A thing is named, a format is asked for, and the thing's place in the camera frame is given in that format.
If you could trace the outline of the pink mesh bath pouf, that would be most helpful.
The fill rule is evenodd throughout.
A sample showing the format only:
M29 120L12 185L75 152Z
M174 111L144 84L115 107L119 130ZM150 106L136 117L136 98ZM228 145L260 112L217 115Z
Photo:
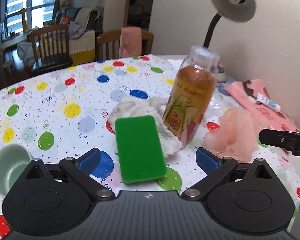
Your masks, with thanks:
M252 160L258 150L259 132L266 127L263 121L245 109L227 110L219 117L219 127L206 133L206 148L219 158L232 157L239 163Z

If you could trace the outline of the green sponge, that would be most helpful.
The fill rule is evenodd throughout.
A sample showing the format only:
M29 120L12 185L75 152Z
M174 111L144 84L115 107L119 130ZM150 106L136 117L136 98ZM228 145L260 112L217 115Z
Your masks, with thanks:
M121 178L125 184L164 178L167 167L152 116L117 119L115 135Z

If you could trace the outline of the white cloth rag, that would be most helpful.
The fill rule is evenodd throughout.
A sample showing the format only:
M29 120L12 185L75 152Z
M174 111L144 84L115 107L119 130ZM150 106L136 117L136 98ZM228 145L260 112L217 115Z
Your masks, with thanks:
M140 99L126 95L114 107L110 116L108 116L108 122L111 128L115 130L115 121L119 118L152 116L158 130L163 155L168 158L180 151L183 146L178 137L168 130L162 120L167 103L168 99L160 96Z

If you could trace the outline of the polka dot tablecloth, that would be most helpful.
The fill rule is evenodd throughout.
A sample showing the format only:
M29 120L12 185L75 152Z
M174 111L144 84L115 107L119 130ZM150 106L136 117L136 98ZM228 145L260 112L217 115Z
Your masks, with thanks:
M0 91L0 150L9 144L23 146L34 157L45 163L56 163L65 157L79 157L84 150L99 148L101 168L91 178L109 187L115 193L120 190L185 190L204 178L195 162L195 151L203 146L208 132L207 122L218 124L231 107L241 108L218 85L207 113L194 139L181 152L167 161L167 178L164 182L134 184L126 187L121 180L116 153L115 135L107 123L113 108L125 95L150 99L152 96L167 98L177 73L178 60L168 62L156 56L142 56L110 60L105 63L87 63L58 70L21 81ZM262 157L282 180L299 207L300 179L293 166L283 156L282 150L258 142L253 158ZM288 227L294 222L297 209Z

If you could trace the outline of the white toothpaste tube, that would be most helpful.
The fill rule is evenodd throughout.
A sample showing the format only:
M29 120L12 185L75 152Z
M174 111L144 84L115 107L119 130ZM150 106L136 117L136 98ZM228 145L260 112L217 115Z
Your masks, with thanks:
M271 100L270 98L258 93L257 94L257 102L262 103L263 105L267 106L269 109L279 113L281 111L281 106L278 105L276 102Z

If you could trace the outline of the pink printed cloth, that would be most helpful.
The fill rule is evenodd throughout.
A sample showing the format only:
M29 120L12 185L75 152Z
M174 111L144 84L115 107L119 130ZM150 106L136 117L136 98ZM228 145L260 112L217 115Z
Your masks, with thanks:
M270 100L262 79L235 81L224 89L244 109L259 116L273 130L299 132L294 121L281 112L281 107Z

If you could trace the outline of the pale green ceramic cup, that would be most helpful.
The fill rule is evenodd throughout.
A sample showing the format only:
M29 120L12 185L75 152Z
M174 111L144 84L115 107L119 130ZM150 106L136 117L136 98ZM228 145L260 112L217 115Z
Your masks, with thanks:
M21 145L9 144L0 150L0 196L5 197L33 156Z

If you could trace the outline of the orange tea bottle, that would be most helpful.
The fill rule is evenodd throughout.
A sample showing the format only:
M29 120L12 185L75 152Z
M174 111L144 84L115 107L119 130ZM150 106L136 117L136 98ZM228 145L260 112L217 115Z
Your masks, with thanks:
M177 72L163 122L183 146L193 139L217 86L219 58L206 47L192 46Z

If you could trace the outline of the small wooden stool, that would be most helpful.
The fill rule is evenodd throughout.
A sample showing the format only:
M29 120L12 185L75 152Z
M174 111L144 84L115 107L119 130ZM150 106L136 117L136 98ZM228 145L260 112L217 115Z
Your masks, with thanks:
M14 72L14 61L10 60L10 61L4 62L2 67L6 73L12 73L12 72Z

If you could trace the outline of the wooden chair black seat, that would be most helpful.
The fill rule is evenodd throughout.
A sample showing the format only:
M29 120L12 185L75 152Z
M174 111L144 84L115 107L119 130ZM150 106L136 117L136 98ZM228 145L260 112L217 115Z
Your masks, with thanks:
M34 55L31 74L40 75L68 68L73 64L69 49L69 27L47 25L29 34Z

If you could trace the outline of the pink towel on chair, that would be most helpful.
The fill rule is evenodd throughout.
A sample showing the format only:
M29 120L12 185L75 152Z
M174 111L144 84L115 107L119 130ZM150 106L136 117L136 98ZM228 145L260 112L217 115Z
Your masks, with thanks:
M142 31L139 27L124 27L121 29L119 57L137 57L142 52Z

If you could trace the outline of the wooden chair at table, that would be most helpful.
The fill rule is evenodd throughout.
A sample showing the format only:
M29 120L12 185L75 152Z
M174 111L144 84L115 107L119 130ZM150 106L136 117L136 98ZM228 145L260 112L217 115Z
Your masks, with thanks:
M115 29L95 34L95 61L106 61L119 58L121 30ZM141 31L142 53L148 55L152 51L154 35L150 31Z

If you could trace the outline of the sofa with cream throw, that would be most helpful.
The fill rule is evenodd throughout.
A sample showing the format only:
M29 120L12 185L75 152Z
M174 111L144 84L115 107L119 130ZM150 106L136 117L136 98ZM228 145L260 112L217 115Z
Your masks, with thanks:
M69 53L73 65L95 60L95 43L103 33L102 8L63 8L53 20L44 26L66 23L69 26Z

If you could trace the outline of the round white coffee table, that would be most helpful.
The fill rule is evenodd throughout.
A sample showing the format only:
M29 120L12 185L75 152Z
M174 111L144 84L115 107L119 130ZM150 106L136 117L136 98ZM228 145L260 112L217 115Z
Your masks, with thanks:
M10 47L13 47L13 46L16 46L19 42L24 42L27 40L27 37L28 35L30 34L31 32L28 31L26 33L22 33L18 36L14 36L13 38L10 38L9 40L3 42L0 46L0 50L4 51L5 49L7 48L10 48Z

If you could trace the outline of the grey gooseneck desk lamp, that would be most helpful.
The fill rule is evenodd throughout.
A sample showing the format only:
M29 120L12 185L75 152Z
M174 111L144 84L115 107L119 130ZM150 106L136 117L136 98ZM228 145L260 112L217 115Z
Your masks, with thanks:
M217 10L210 22L203 46L209 48L213 31L221 18L226 18L233 22L249 22L256 11L255 0L211 0Z

